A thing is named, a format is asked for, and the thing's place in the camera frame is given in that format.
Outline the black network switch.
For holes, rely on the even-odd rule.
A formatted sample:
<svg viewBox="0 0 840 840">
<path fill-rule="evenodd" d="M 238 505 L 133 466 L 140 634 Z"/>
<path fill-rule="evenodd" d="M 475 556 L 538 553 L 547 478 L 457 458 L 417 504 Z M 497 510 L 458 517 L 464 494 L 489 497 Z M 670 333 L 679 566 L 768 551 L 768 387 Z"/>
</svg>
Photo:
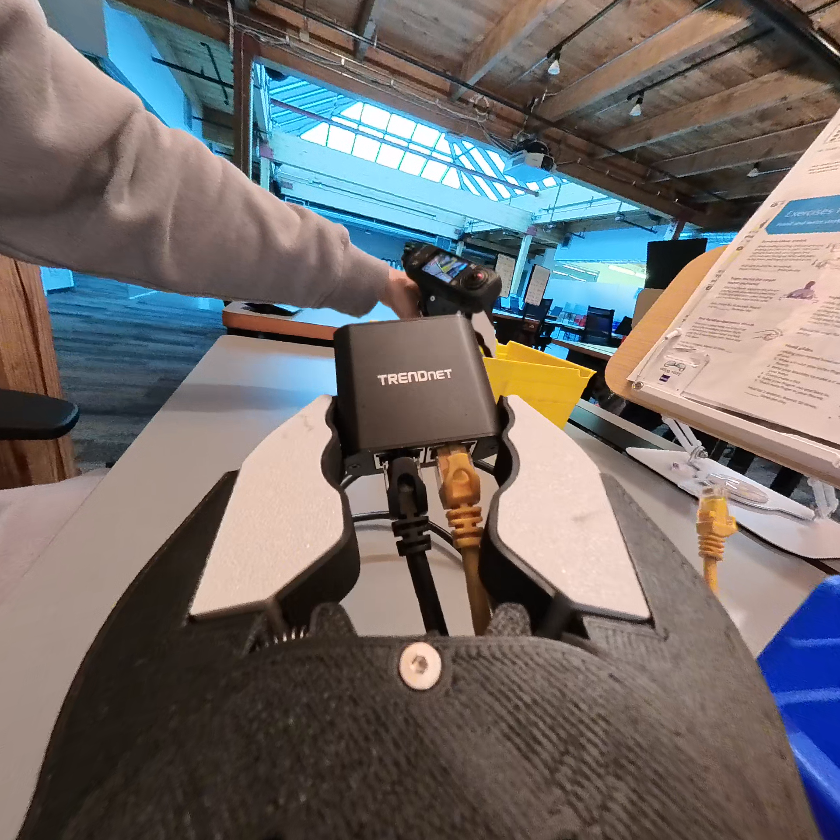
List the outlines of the black network switch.
<svg viewBox="0 0 840 840">
<path fill-rule="evenodd" d="M 333 351 L 334 423 L 351 476 L 403 455 L 432 465 L 444 445 L 463 445 L 474 459 L 497 453 L 497 400 L 463 315 L 348 324 Z"/>
</svg>

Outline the blue plastic bin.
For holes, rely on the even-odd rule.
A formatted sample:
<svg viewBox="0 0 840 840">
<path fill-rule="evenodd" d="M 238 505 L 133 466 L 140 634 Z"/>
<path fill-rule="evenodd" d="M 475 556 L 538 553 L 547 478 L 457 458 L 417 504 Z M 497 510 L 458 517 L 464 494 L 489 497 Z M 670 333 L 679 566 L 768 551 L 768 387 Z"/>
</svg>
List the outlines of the blue plastic bin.
<svg viewBox="0 0 840 840">
<path fill-rule="evenodd" d="M 825 578 L 758 657 L 817 827 L 839 838 L 839 576 Z"/>
</svg>

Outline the yellow plastic bin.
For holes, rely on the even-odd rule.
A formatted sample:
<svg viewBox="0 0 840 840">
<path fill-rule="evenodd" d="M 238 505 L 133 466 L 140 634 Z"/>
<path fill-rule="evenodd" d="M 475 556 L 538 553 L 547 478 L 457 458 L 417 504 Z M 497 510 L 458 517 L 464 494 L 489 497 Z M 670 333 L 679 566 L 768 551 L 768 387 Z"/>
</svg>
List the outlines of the yellow plastic bin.
<svg viewBox="0 0 840 840">
<path fill-rule="evenodd" d="M 595 374 L 589 367 L 512 341 L 499 343 L 497 354 L 485 356 L 483 363 L 496 399 L 519 396 L 559 428 L 566 426 Z"/>
</svg>

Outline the black monitor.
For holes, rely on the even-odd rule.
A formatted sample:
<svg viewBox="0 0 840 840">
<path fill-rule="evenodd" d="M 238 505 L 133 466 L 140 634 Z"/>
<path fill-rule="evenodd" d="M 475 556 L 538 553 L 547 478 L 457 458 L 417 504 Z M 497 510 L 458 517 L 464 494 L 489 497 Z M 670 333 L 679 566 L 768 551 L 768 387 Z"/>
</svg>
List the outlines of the black monitor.
<svg viewBox="0 0 840 840">
<path fill-rule="evenodd" d="M 664 290 L 693 259 L 707 250 L 707 238 L 679 238 L 647 243 L 645 289 Z"/>
</svg>

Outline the person's left hand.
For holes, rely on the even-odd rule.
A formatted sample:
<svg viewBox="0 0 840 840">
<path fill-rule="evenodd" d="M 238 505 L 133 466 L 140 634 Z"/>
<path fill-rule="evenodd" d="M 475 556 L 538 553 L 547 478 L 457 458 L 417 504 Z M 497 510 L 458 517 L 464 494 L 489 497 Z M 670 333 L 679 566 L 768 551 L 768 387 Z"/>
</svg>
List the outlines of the person's left hand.
<svg viewBox="0 0 840 840">
<path fill-rule="evenodd" d="M 392 310 L 399 319 L 421 317 L 418 286 L 400 269 L 388 269 L 387 281 L 379 296 L 379 302 Z"/>
</svg>

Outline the white stand base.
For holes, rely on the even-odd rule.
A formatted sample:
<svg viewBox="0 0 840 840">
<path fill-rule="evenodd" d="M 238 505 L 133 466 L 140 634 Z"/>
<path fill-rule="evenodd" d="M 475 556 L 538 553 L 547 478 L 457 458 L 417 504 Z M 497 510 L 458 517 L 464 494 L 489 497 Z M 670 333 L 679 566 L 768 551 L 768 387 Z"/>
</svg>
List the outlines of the white stand base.
<svg viewBox="0 0 840 840">
<path fill-rule="evenodd" d="M 776 548 L 804 560 L 838 561 L 839 524 L 837 490 L 808 479 L 814 502 L 807 507 L 710 458 L 697 436 L 671 417 L 665 423 L 676 436 L 679 449 L 630 447 L 626 453 L 643 466 L 700 499 L 708 489 L 724 490 L 730 513 L 746 529 Z"/>
</svg>

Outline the background office chair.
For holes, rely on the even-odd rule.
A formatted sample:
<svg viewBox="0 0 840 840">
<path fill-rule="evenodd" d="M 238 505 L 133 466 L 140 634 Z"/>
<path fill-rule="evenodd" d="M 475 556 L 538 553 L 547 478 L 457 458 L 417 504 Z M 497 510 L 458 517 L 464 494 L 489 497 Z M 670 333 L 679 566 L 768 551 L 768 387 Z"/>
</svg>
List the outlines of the background office chair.
<svg viewBox="0 0 840 840">
<path fill-rule="evenodd" d="M 613 346 L 613 309 L 589 306 L 587 308 L 580 343 L 598 347 Z"/>
</svg>

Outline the background desk with wooden edge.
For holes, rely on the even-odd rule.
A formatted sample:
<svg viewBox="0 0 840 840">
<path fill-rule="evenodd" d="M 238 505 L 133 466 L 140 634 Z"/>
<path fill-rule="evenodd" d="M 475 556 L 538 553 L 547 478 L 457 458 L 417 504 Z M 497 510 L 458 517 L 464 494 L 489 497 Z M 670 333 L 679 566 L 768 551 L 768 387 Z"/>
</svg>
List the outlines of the background desk with wooden edge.
<svg viewBox="0 0 840 840">
<path fill-rule="evenodd" d="M 379 303 L 361 318 L 352 318 L 331 309 L 300 309 L 290 316 L 254 311 L 241 302 L 222 310 L 222 323 L 231 334 L 252 338 L 331 345 L 337 329 L 343 326 L 396 320 L 395 313 Z"/>
</svg>

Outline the wooden document stand with papers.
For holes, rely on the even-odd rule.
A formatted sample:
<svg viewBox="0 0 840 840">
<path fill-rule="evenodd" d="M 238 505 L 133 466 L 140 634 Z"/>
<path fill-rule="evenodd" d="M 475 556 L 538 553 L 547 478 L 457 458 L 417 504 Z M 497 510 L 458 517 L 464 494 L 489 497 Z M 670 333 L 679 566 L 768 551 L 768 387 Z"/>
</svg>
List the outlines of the wooden document stand with papers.
<svg viewBox="0 0 840 840">
<path fill-rule="evenodd" d="M 838 488 L 839 115 L 606 367 L 615 394 Z"/>
</svg>

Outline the person's grey sweatshirt torso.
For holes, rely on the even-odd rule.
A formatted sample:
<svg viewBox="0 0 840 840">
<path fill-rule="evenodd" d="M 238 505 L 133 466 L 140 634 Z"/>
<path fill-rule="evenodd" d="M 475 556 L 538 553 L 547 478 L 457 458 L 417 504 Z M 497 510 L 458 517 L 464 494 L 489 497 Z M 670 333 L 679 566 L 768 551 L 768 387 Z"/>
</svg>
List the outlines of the person's grey sweatshirt torso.
<svg viewBox="0 0 840 840">
<path fill-rule="evenodd" d="M 44 485 L 1 490 L 1 599 L 6 600 L 108 468 Z"/>
</svg>

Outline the loose yellow ethernet plug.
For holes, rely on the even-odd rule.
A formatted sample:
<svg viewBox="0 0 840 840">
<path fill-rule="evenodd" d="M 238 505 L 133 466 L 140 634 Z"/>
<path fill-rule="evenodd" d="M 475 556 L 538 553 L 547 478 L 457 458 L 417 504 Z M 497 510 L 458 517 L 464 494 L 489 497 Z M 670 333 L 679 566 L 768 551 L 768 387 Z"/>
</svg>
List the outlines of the loose yellow ethernet plug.
<svg viewBox="0 0 840 840">
<path fill-rule="evenodd" d="M 726 491 L 720 485 L 704 487 L 696 518 L 697 546 L 703 578 L 715 595 L 719 594 L 718 566 L 723 560 L 726 541 L 737 530 L 736 520 L 729 513 Z"/>
</svg>

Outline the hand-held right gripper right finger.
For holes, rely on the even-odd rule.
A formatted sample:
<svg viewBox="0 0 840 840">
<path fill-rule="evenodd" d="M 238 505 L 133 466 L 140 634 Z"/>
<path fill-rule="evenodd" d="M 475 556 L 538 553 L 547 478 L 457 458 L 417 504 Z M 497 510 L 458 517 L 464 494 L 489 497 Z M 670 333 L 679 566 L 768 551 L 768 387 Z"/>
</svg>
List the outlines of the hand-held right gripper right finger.
<svg viewBox="0 0 840 840">
<path fill-rule="evenodd" d="M 651 609 L 602 472 L 564 430 L 519 396 L 499 399 L 500 435 L 479 548 L 494 606 L 515 604 L 535 635 L 585 633 L 600 617 L 632 625 Z"/>
</svg>

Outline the wooden post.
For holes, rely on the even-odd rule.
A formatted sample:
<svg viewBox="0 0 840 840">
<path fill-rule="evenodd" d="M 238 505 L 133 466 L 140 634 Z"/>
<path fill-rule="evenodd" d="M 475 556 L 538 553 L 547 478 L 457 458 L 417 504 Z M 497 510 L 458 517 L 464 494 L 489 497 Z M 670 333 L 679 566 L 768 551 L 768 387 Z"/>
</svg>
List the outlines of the wooden post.
<svg viewBox="0 0 840 840">
<path fill-rule="evenodd" d="M 1 256 L 1 386 L 63 397 L 39 268 Z M 69 435 L 1 443 L 1 488 L 44 485 L 77 475 Z"/>
</svg>

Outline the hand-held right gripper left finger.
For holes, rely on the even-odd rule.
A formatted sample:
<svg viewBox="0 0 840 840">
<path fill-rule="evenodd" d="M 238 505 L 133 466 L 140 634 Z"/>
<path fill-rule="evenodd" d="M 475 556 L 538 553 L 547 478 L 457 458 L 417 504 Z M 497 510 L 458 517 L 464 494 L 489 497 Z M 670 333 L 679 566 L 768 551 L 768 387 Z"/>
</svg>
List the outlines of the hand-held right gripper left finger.
<svg viewBox="0 0 840 840">
<path fill-rule="evenodd" d="M 320 395 L 247 456 L 190 605 L 197 621 L 267 614 L 287 629 L 312 624 L 361 573 L 335 399 Z"/>
</svg>

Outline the person's left forearm grey sleeve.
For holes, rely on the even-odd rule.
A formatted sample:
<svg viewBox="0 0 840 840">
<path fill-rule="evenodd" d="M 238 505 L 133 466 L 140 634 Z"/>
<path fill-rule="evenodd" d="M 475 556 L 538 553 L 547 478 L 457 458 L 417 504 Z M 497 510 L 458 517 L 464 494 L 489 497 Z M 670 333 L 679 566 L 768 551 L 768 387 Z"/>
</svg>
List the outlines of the person's left forearm grey sleeve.
<svg viewBox="0 0 840 840">
<path fill-rule="evenodd" d="M 52 30 L 1 6 L 1 250 L 37 266 L 229 301 L 386 301 L 389 266 L 252 183 Z"/>
</svg>

